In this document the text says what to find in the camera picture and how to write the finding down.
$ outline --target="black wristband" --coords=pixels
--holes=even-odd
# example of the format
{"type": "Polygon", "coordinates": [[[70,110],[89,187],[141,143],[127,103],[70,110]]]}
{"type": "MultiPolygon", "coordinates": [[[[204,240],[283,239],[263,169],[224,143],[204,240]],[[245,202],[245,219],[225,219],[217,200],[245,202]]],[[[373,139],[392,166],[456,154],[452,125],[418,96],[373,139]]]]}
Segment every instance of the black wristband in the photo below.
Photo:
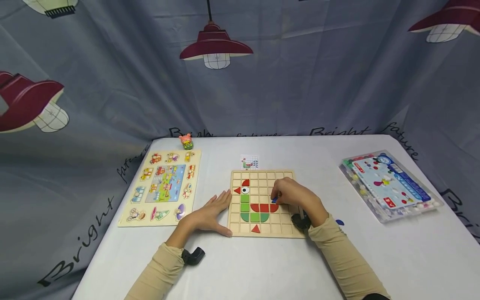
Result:
{"type": "Polygon", "coordinates": [[[186,249],[183,249],[181,257],[183,262],[187,265],[197,265],[205,256],[205,251],[202,248],[197,247],[193,253],[188,252],[186,249]]]}

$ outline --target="wooden peg puzzle board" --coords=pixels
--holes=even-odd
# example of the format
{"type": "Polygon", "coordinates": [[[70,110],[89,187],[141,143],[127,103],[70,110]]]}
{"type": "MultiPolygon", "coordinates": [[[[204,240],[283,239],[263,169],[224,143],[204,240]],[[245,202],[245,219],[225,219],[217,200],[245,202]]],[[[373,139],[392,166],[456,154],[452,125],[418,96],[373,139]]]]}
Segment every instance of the wooden peg puzzle board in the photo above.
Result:
{"type": "Polygon", "coordinates": [[[177,225],[192,212],[200,156],[200,150],[150,151],[118,226],[177,225]]]}
{"type": "Polygon", "coordinates": [[[228,228],[233,236],[305,238],[291,221],[299,208],[273,204],[270,200],[275,180],[284,177],[295,179],[295,174],[292,170],[232,171],[228,228]]]}

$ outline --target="green piece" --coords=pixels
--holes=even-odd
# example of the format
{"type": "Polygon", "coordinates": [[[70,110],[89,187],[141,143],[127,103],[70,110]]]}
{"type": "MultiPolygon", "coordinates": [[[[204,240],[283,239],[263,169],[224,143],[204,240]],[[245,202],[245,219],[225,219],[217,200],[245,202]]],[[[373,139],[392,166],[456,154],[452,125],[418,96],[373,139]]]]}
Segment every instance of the green piece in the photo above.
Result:
{"type": "Polygon", "coordinates": [[[251,213],[250,214],[250,221],[253,223],[259,223],[260,222],[260,214],[259,213],[251,213]]]}
{"type": "Polygon", "coordinates": [[[269,216],[269,215],[270,215],[270,214],[267,214],[267,213],[265,213],[265,214],[260,214],[260,222],[262,222],[262,223],[263,223],[263,222],[266,222],[266,221],[268,220],[268,216],[269,216]]]}
{"type": "Polygon", "coordinates": [[[243,221],[248,222],[249,213],[240,213],[240,217],[243,221]]]}
{"type": "Polygon", "coordinates": [[[250,195],[240,195],[240,202],[250,203],[250,195]]]}
{"type": "Polygon", "coordinates": [[[250,204],[248,203],[242,203],[240,204],[240,211],[243,213],[247,213],[250,211],[250,204]]]}

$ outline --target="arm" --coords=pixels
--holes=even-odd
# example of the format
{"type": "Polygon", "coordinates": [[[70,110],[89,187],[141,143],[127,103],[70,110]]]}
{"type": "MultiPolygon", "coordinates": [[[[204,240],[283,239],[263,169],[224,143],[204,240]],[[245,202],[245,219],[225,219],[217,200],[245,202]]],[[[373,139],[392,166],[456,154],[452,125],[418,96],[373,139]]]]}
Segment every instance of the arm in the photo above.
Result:
{"type": "Polygon", "coordinates": [[[231,237],[232,232],[216,220],[218,214],[229,206],[231,198],[230,190],[223,191],[218,198],[213,196],[204,207],[184,217],[170,238],[158,248],[125,300],[163,299],[182,271],[183,247],[196,229],[212,230],[231,237]]]}
{"type": "Polygon", "coordinates": [[[375,272],[325,210],[320,198],[304,204],[312,221],[308,234],[324,254],[347,300],[380,294],[390,298],[375,272]]]}
{"type": "Polygon", "coordinates": [[[130,288],[125,300],[163,299],[183,269],[181,254],[193,230],[188,219],[179,222],[170,238],[162,243],[130,288]]]}
{"type": "Polygon", "coordinates": [[[324,254],[347,300],[375,299],[375,293],[390,298],[372,268],[327,212],[317,195],[295,180],[283,178],[275,181],[271,199],[276,196],[278,204],[299,206],[307,212],[312,222],[309,235],[324,254]]]}

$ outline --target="table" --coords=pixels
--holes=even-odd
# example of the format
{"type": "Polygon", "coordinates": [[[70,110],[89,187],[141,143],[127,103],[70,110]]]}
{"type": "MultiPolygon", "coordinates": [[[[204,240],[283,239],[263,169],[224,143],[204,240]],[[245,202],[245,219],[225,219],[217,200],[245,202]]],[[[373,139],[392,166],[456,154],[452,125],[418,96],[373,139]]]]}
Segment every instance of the table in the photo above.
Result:
{"type": "MultiPolygon", "coordinates": [[[[383,225],[339,171],[345,157],[387,150],[428,188],[432,184],[388,135],[232,137],[194,139],[202,150],[194,209],[228,189],[240,155],[258,155],[261,169],[293,169],[377,273],[393,299],[475,299],[480,246],[447,206],[383,225]]],[[[152,149],[181,149],[178,138],[155,140],[152,149]]],[[[130,195],[133,186],[127,192],[130,195]]],[[[173,227],[118,228],[124,198],[95,253],[74,300],[123,299],[173,227]]],[[[222,225],[227,213],[221,215],[222,225]]],[[[186,249],[205,250],[186,266],[167,299],[343,299],[315,245],[299,239],[192,236],[186,249]]]]}

